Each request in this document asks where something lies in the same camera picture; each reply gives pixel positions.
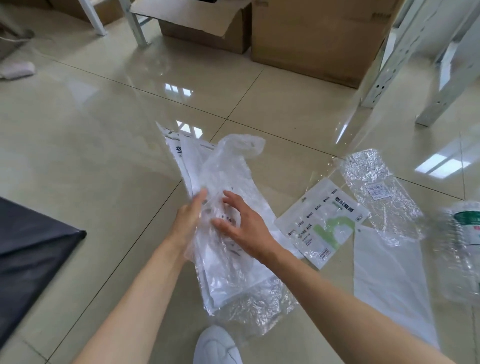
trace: person's left hand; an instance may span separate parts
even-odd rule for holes
[[[193,234],[197,228],[202,203],[207,196],[207,189],[202,188],[192,199],[189,205],[183,205],[177,211],[177,217],[173,222],[167,239],[172,241],[175,247],[184,253],[188,244],[192,241]]]

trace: person's left arm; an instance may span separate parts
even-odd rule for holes
[[[203,189],[182,206],[167,238],[154,251],[118,305],[89,340],[74,364],[147,363],[158,329],[195,232]]]

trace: black fabric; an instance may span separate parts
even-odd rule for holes
[[[0,348],[85,236],[0,197]]]

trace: sneaker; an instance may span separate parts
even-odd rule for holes
[[[242,364],[242,361],[228,332],[220,326],[210,326],[198,338],[193,364]]]

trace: hand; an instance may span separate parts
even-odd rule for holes
[[[170,228],[167,240],[172,241],[182,253],[185,252],[188,244],[192,241],[193,234],[195,234],[202,202],[206,196],[207,189],[202,188],[189,205],[183,205],[177,211],[177,217]]]
[[[213,226],[240,245],[249,255],[265,264],[268,256],[281,248],[280,244],[272,237],[262,217],[240,196],[231,191],[223,191],[223,194],[223,202],[240,212],[240,227],[234,227],[221,218],[213,218]]]

